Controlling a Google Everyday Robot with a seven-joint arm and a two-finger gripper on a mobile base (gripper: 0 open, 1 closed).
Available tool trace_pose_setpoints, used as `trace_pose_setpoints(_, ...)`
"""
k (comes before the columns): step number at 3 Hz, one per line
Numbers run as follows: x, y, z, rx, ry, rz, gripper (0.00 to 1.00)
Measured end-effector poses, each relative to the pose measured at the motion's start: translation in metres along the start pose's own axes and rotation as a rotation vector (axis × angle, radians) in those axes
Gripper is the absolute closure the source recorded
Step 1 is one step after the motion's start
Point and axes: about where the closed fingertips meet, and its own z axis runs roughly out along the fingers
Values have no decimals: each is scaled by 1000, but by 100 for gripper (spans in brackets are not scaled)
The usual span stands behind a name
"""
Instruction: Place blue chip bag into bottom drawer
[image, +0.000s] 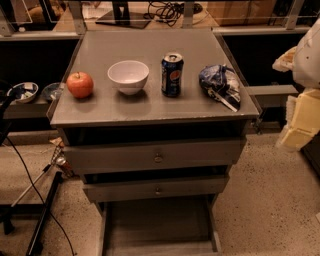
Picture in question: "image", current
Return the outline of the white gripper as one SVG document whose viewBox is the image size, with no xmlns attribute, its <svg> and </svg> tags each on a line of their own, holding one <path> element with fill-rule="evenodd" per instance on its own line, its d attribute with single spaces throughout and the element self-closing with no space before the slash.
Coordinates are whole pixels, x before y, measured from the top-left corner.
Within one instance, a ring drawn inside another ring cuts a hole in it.
<svg viewBox="0 0 320 256">
<path fill-rule="evenodd" d="M 272 64 L 274 70 L 293 69 L 293 79 L 306 88 L 320 88 L 320 19 Z M 276 146 L 288 152 L 300 151 L 320 131 L 320 90 L 305 89 L 286 102 L 286 124 Z"/>
</svg>

